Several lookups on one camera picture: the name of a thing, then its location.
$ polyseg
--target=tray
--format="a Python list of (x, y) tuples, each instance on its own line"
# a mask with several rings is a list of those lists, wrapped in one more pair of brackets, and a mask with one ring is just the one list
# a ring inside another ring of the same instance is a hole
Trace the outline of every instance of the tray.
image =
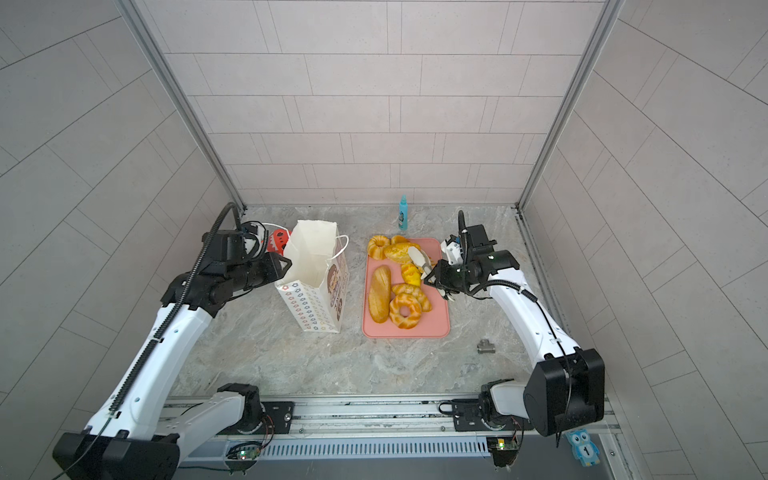
[[(434, 238), (409, 238), (413, 243), (418, 243), (424, 252), (429, 255), (432, 261), (442, 258), (440, 251), (440, 242)], [(394, 338), (412, 338), (412, 339), (439, 339), (451, 331), (451, 321), (448, 318), (448, 302), (440, 296), (437, 289), (422, 284), (422, 291), (429, 298), (432, 304), (432, 310), (422, 313), (419, 324), (412, 329), (400, 329), (387, 320), (384, 323), (376, 323), (371, 318), (368, 311), (368, 285), (373, 278), (373, 271), (379, 266), (386, 265), (392, 272), (392, 285), (403, 283), (400, 273), (400, 264), (389, 259), (374, 260), (368, 257), (366, 265), (366, 289), (363, 290), (364, 301), (362, 305), (362, 332), (372, 339), (394, 339)]]

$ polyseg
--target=blue owl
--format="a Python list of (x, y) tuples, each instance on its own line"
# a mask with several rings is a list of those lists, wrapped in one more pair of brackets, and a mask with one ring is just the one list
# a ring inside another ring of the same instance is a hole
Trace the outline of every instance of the blue owl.
[(591, 467), (600, 463), (600, 451), (589, 438), (589, 433), (586, 430), (575, 430), (566, 435), (568, 435), (568, 443), (571, 444), (574, 458), (581, 462), (581, 466)]

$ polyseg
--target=side wall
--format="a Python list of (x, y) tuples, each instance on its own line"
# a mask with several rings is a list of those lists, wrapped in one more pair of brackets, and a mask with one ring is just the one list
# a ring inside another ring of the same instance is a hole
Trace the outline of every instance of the side wall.
[(247, 204), (510, 204), (601, 2), (137, 0)]
[(0, 2), (0, 477), (60, 471), (226, 202), (111, 1)]
[(647, 478), (768, 473), (766, 31), (628, 0), (525, 208)]

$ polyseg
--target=toy food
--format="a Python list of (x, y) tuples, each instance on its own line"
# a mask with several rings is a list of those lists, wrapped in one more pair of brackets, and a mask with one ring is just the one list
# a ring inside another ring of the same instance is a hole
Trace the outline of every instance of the toy food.
[(419, 245), (411, 242), (395, 243), (384, 247), (384, 255), (397, 263), (408, 263), (411, 261), (411, 257), (408, 256), (408, 247), (418, 248)]
[(384, 260), (384, 249), (390, 245), (389, 238), (383, 235), (374, 235), (368, 242), (368, 256), (374, 260)]
[(392, 285), (392, 272), (389, 267), (382, 265), (373, 271), (371, 287), (368, 289), (368, 311), (376, 323), (384, 323), (389, 317), (389, 289)]
[(400, 273), (402, 279), (406, 283), (414, 286), (420, 286), (422, 284), (422, 273), (419, 272), (419, 268), (413, 263), (404, 263), (400, 266)]
[(422, 312), (432, 310), (432, 304), (429, 302), (426, 294), (417, 286), (409, 285), (407, 283), (398, 283), (397, 285), (392, 285), (392, 293), (395, 295), (400, 295), (401, 293), (413, 295), (422, 306)]
[[(400, 315), (400, 307), (407, 307), (410, 310), (408, 316)], [(389, 318), (398, 328), (411, 329), (419, 324), (422, 318), (422, 306), (419, 301), (408, 293), (400, 293), (395, 299), (389, 302)]]

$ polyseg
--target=white paper bag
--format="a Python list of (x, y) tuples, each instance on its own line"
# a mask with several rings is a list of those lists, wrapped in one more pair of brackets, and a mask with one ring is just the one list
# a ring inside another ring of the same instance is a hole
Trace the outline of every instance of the white paper bag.
[(347, 245), (349, 237), (339, 236), (334, 222), (299, 220), (290, 234), (283, 256), (293, 265), (275, 287), (305, 332), (341, 330), (349, 282)]

